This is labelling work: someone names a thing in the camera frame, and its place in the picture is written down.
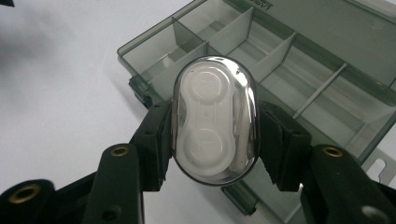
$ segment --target white surface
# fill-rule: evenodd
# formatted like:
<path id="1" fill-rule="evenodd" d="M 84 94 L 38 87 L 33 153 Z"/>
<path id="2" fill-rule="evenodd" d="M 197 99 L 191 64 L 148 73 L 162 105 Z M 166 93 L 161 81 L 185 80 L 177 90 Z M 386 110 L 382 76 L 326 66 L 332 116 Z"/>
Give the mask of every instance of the white surface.
<path id="1" fill-rule="evenodd" d="M 188 4 L 175 1 L 15 0 L 0 7 L 0 192 L 45 178 L 58 189 L 97 169 L 128 142 L 147 110 L 116 50 Z M 171 160 L 159 193 L 145 193 L 146 223 L 262 223 Z"/>

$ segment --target clear plastic case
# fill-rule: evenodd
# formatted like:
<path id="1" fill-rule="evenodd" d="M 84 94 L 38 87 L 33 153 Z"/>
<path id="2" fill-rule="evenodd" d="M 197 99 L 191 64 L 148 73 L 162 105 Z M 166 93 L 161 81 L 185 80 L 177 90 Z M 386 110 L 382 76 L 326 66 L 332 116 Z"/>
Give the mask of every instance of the clear plastic case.
<path id="1" fill-rule="evenodd" d="M 396 120 L 396 24 L 350 2 L 193 1 L 121 47 L 119 59 L 146 106 L 171 99 L 192 60 L 235 59 L 253 75 L 259 100 L 280 105 L 313 145 L 343 147 L 368 170 Z M 384 160 L 387 185 L 396 161 Z M 276 222 L 300 223 L 298 193 L 279 192 L 260 162 L 243 181 Z"/>

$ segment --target screw hole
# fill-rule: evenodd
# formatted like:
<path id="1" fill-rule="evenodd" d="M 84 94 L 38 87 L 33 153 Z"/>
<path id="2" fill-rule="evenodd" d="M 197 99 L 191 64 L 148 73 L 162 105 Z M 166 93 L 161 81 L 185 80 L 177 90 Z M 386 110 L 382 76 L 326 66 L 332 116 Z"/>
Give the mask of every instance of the screw hole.
<path id="1" fill-rule="evenodd" d="M 331 157 L 342 157 L 344 155 L 340 149 L 334 147 L 325 147 L 322 151 Z"/>
<path id="2" fill-rule="evenodd" d="M 119 156 L 126 155 L 128 152 L 129 152 L 128 147 L 117 147 L 117 148 L 114 148 L 113 150 L 111 150 L 111 155 L 119 157 Z"/>
<path id="3" fill-rule="evenodd" d="M 40 191 L 40 186 L 37 184 L 31 184 L 24 186 L 17 191 L 15 191 L 10 197 L 9 201 L 11 203 L 25 203 L 33 199 Z"/>
<path id="4" fill-rule="evenodd" d="M 113 205 L 102 213 L 102 220 L 112 221 L 117 219 L 120 216 L 120 214 L 121 214 L 121 208 L 117 205 Z"/>

